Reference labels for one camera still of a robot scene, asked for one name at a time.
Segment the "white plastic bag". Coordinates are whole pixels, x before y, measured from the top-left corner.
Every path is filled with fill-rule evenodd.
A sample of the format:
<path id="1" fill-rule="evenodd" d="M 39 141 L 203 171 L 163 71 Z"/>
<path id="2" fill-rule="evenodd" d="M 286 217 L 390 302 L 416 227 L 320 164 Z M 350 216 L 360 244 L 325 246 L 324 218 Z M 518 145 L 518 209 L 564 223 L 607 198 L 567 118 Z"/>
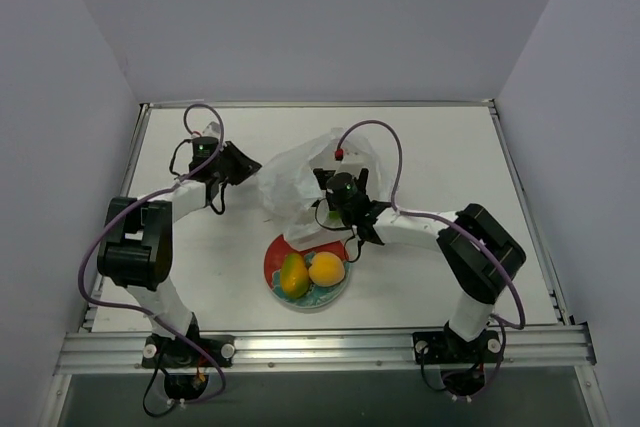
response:
<path id="1" fill-rule="evenodd" d="M 339 147 L 358 150 L 366 158 L 369 177 L 366 192 L 374 200 L 390 198 L 392 176 L 383 167 L 369 140 L 357 133 L 340 142 L 344 130 L 333 128 L 267 162 L 257 174 L 259 198 L 284 240 L 295 250 L 303 251 L 327 243 L 343 242 L 351 231 L 334 232 L 321 228 L 314 219 L 313 203 L 325 197 L 325 190 L 313 173 L 314 169 L 335 171 L 334 152 Z M 328 218 L 329 209 L 319 206 L 318 219 L 329 227 L 339 227 L 339 219 Z"/>

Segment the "yellow fake fruit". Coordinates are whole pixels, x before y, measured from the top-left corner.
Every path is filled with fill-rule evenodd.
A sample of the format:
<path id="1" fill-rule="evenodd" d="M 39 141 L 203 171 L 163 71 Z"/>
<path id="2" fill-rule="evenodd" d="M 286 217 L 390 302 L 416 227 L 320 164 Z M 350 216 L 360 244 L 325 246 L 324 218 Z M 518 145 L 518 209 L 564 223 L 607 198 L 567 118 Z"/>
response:
<path id="1" fill-rule="evenodd" d="M 320 287 L 337 285 L 343 281 L 346 275 L 342 259 L 331 252 L 315 254 L 308 272 L 311 281 Z"/>

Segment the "yellow green fake mango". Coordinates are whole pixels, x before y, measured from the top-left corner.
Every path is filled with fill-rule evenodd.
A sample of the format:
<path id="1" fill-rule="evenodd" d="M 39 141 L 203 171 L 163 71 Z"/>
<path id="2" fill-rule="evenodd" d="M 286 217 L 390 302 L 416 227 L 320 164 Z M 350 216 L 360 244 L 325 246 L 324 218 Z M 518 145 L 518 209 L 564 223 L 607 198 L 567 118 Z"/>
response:
<path id="1" fill-rule="evenodd" d="M 304 257 L 299 253 L 288 254 L 280 269 L 280 286 L 291 299 L 302 297 L 310 286 L 310 278 Z"/>

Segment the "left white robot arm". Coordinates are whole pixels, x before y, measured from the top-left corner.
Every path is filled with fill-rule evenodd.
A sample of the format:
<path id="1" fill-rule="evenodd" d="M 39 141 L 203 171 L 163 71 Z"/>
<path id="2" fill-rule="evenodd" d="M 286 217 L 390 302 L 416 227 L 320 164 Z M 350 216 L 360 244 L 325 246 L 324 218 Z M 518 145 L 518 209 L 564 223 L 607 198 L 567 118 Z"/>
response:
<path id="1" fill-rule="evenodd" d="M 189 139 L 189 172 L 163 193 L 147 200 L 115 197 L 108 206 L 97 254 L 98 272 L 124 288 L 136 307 L 150 318 L 152 332 L 169 338 L 166 355 L 179 366 L 194 364 L 202 352 L 200 338 L 190 331 L 195 314 L 180 299 L 170 278 L 173 225 L 187 215 L 210 208 L 225 212 L 228 186 L 257 174 L 261 164 L 230 141 L 204 136 Z"/>

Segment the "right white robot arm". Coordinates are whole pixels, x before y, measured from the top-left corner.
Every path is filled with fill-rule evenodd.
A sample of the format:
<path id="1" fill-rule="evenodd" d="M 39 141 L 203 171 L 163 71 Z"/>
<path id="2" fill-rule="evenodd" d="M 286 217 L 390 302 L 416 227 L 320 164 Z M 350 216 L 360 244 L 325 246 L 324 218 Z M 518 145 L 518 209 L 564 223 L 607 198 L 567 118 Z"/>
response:
<path id="1" fill-rule="evenodd" d="M 469 358 L 480 347 L 480 335 L 493 318 L 499 325 L 522 330 L 526 314 L 513 279 L 526 262 L 520 244 L 481 205 L 454 212 L 405 211 L 392 202 L 372 200 L 366 193 L 368 171 L 359 176 L 313 170 L 331 212 L 358 244 L 407 245 L 439 251 L 462 294 L 445 324 L 444 347 L 455 359 Z"/>

